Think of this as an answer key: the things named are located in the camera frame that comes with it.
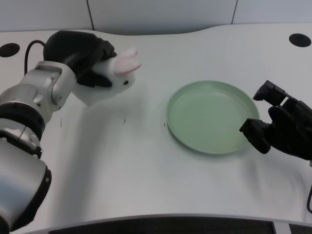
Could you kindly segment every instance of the green plate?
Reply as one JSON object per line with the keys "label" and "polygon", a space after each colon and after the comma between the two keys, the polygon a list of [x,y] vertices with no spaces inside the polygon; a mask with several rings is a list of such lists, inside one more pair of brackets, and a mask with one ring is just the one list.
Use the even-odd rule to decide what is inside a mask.
{"label": "green plate", "polygon": [[179,89],[167,107],[167,123],[186,146],[209,154],[227,154],[249,142],[239,131],[247,118],[259,119],[251,98],[218,81],[200,81]]}

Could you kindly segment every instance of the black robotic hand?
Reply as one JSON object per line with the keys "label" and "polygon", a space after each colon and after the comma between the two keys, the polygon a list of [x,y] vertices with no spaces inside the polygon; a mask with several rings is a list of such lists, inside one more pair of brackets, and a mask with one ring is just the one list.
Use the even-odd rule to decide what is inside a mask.
{"label": "black robotic hand", "polygon": [[110,42],[92,33],[75,31],[58,31],[53,34],[43,52],[44,60],[66,64],[75,73],[77,83],[89,87],[112,86],[108,78],[94,73],[91,68],[97,62],[116,55]]}
{"label": "black robotic hand", "polygon": [[247,119],[239,130],[248,141],[263,154],[273,146],[286,154],[312,160],[312,109],[268,80],[253,99],[272,105],[269,108],[272,123]]}

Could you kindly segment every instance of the rabbit ear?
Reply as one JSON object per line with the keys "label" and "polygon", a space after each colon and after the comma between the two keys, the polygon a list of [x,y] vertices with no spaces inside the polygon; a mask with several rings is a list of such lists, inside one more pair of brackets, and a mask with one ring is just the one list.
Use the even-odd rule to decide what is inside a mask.
{"label": "rabbit ear", "polygon": [[124,52],[122,52],[118,57],[120,58],[132,58],[137,55],[137,49],[132,47]]}
{"label": "rabbit ear", "polygon": [[114,72],[118,75],[125,75],[133,72],[141,66],[141,63],[132,58],[117,58],[114,65]]}

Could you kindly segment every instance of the table surface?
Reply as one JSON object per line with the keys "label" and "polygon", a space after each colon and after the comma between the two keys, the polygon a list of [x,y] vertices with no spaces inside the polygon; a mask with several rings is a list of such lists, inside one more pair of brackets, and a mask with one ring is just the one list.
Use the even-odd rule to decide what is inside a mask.
{"label": "table surface", "polygon": [[[55,31],[0,33],[0,45],[20,52],[0,58],[0,92],[23,77],[29,42]],[[170,96],[197,80],[235,85],[251,97],[268,79],[312,106],[312,46],[289,42],[293,33],[312,38],[312,24],[226,25],[181,35],[118,36],[94,32],[117,53],[135,46],[142,67],[133,87],[86,107],[70,95],[42,137],[53,179],[35,220],[15,233],[138,215],[203,215],[283,221],[312,226],[306,201],[309,162],[253,147],[205,155],[177,142],[166,125]],[[28,67],[42,60],[34,45]],[[270,122],[269,104],[256,103]]]}

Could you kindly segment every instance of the stuffed bunny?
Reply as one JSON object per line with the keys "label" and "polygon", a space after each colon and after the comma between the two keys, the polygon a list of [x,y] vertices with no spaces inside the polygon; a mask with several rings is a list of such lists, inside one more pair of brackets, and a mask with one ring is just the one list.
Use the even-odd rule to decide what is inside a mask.
{"label": "stuffed bunny", "polygon": [[76,84],[73,90],[74,95],[90,106],[128,89],[135,81],[133,71],[141,66],[141,63],[135,59],[136,55],[137,50],[131,48],[114,58],[97,62],[92,68],[93,72],[108,78],[112,86],[109,88],[88,87]]}

